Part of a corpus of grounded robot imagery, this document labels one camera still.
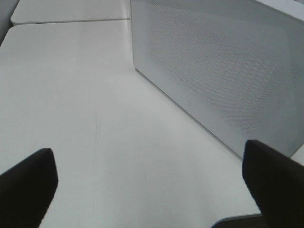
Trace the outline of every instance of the white table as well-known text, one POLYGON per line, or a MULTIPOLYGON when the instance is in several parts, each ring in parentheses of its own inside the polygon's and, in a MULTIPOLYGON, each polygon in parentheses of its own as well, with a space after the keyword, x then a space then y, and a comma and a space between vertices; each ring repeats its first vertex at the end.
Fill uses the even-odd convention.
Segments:
POLYGON ((130 0, 20 0, 13 25, 128 19, 130 0))
POLYGON ((259 212, 242 160, 135 71, 127 20, 13 27, 0 123, 0 173, 54 151, 42 228, 210 228, 259 212))

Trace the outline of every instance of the desk surface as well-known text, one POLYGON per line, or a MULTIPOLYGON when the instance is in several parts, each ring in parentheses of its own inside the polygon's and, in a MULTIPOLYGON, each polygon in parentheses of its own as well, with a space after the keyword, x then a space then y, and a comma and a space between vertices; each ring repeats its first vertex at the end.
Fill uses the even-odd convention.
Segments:
POLYGON ((42 228, 209 228, 258 213, 242 160, 135 71, 127 20, 13 27, 0 97, 0 173, 54 151, 42 228))
POLYGON ((130 0, 20 0, 14 25, 75 22, 130 17, 130 0))

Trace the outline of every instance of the perforated metal screen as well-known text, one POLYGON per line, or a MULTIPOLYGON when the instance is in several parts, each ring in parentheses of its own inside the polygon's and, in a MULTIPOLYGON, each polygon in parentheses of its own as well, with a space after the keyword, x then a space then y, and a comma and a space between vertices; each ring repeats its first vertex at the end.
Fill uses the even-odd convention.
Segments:
POLYGON ((229 147, 303 143, 304 22, 254 0, 131 2, 135 67, 229 147))

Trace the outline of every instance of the white tabletop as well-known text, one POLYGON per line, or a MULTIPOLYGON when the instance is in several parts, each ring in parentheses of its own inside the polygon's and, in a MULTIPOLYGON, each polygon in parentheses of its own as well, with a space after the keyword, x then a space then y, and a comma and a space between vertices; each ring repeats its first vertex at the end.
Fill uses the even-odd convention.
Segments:
POLYGON ((20 0, 14 25, 128 19, 130 0, 20 0))
POLYGON ((0 98, 0 173, 54 151, 42 228, 210 228, 259 212, 242 160, 135 71, 127 20, 13 27, 0 98))

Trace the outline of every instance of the white privacy screen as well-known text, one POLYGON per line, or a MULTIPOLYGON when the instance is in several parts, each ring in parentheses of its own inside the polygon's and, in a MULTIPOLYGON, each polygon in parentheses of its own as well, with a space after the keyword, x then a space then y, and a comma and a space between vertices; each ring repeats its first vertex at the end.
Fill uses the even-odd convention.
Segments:
MULTIPOLYGON (((296 1, 273 0, 289 12, 296 1)), ((304 141, 304 22, 255 0, 131 0, 135 67, 243 156, 304 141)))

